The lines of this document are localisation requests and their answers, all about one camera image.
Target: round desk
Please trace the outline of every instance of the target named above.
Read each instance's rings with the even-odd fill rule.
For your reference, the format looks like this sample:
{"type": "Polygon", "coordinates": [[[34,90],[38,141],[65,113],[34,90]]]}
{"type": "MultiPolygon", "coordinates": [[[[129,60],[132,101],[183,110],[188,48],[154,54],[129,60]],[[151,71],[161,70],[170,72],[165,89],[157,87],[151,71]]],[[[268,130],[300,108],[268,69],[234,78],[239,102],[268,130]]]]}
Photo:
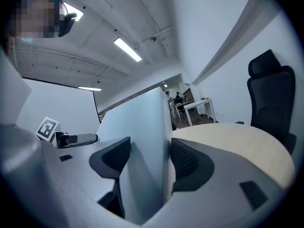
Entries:
{"type": "Polygon", "coordinates": [[[275,137],[255,127],[236,123],[210,123],[172,131],[171,137],[238,154],[282,189],[289,187],[294,180],[295,166],[285,147],[275,137]]]}

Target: floor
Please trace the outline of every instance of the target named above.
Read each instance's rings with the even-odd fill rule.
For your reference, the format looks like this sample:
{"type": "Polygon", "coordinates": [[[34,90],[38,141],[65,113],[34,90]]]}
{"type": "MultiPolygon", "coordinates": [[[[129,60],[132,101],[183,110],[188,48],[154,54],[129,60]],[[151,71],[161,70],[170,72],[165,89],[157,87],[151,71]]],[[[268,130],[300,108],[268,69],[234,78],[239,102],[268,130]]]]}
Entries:
{"type": "MultiPolygon", "coordinates": [[[[206,115],[200,116],[196,109],[190,109],[189,115],[193,126],[213,123],[213,120],[208,119],[206,115]]],[[[184,128],[190,126],[185,112],[180,112],[180,118],[173,118],[172,122],[177,128],[184,128]]]]}

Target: fluorescent light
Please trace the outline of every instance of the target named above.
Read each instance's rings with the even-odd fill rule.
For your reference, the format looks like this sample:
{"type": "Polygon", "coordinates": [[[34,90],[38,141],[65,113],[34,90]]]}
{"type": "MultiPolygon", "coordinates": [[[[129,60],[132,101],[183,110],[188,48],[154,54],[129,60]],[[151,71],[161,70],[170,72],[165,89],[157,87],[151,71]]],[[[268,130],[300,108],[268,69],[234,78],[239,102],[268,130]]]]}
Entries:
{"type": "Polygon", "coordinates": [[[90,88],[90,87],[82,87],[82,86],[78,86],[79,89],[86,89],[86,90],[94,90],[94,91],[101,91],[101,89],[98,88],[90,88]]]}
{"type": "Polygon", "coordinates": [[[84,13],[83,13],[82,11],[80,11],[80,10],[78,10],[78,9],[76,9],[76,8],[74,8],[74,7],[72,7],[71,5],[67,4],[66,2],[63,2],[63,3],[65,4],[66,9],[67,9],[67,11],[66,11],[66,9],[65,9],[65,15],[67,14],[67,12],[68,12],[68,13],[76,13],[76,14],[77,14],[77,17],[76,17],[75,21],[79,21],[80,18],[83,16],[84,13]]]}
{"type": "Polygon", "coordinates": [[[114,41],[114,44],[119,46],[122,50],[128,53],[136,62],[139,62],[141,58],[137,55],[131,47],[129,47],[120,37],[114,41]]]}

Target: wall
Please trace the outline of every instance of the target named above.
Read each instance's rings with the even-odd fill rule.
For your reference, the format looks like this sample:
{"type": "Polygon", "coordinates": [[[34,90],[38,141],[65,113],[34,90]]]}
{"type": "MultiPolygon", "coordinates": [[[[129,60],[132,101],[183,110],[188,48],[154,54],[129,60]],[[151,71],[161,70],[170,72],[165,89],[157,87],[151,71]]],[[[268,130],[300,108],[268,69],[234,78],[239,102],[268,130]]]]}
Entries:
{"type": "Polygon", "coordinates": [[[35,133],[47,116],[68,133],[96,133],[99,119],[91,91],[24,79],[31,88],[17,125],[35,133]]]}
{"type": "Polygon", "coordinates": [[[163,63],[148,65],[133,72],[124,81],[114,85],[111,90],[95,93],[98,112],[111,105],[185,71],[177,58],[172,57],[163,63]]]}
{"type": "Polygon", "coordinates": [[[179,87],[180,87],[180,93],[181,93],[181,94],[184,93],[184,92],[186,91],[186,90],[185,90],[186,85],[183,85],[181,77],[180,77],[180,79],[179,79],[178,84],[179,84],[179,87]]]}
{"type": "Polygon", "coordinates": [[[167,1],[179,58],[192,82],[222,46],[248,0],[167,1]]]}
{"type": "Polygon", "coordinates": [[[165,202],[171,131],[169,106],[160,87],[108,111],[100,124],[100,141],[131,138],[131,155],[120,176],[128,221],[143,224],[165,202]]]}
{"type": "Polygon", "coordinates": [[[251,99],[247,89],[250,60],[272,49],[282,66],[295,72],[296,91],[290,132],[297,136],[292,155],[296,168],[303,154],[304,58],[302,46],[284,12],[271,0],[261,0],[233,43],[206,72],[198,85],[210,97],[219,122],[251,122],[251,99]]]}

